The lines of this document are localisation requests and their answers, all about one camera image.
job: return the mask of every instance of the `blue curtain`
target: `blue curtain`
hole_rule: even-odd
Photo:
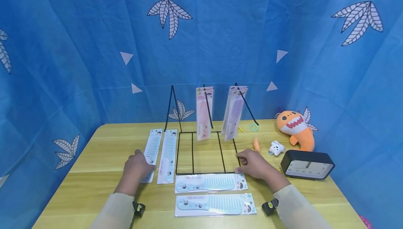
[[[100,125],[165,121],[172,84],[171,121],[202,84],[222,120],[234,83],[257,119],[309,111],[357,213],[400,227],[403,0],[0,1],[0,228],[35,223]]]

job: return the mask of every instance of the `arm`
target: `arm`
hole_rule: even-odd
[[[140,180],[154,170],[140,150],[128,158],[122,178],[114,193],[109,196],[102,211],[96,217],[90,229],[129,229],[132,224],[133,201]]]
[[[275,198],[278,199],[277,213],[287,229],[329,229],[324,220],[308,200],[288,181],[288,179],[271,166],[259,152],[246,149],[237,156],[244,166],[235,169],[263,179],[268,184]]]

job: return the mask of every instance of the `orange shark plush toy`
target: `orange shark plush toy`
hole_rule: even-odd
[[[313,151],[315,147],[313,131],[305,123],[300,113],[294,111],[281,112],[277,116],[276,124],[281,132],[291,135],[291,145],[295,146],[298,142],[301,146],[301,150]]]

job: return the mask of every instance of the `clock face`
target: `clock face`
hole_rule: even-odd
[[[316,163],[300,160],[291,161],[286,174],[289,176],[303,177],[303,178],[317,178],[323,179],[327,176],[329,171],[334,165],[329,163]]]

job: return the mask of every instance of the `left hand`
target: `left hand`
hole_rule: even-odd
[[[143,153],[140,150],[136,150],[134,155],[128,157],[123,169],[122,178],[114,192],[134,196],[140,180],[155,169],[156,166],[149,165]]]

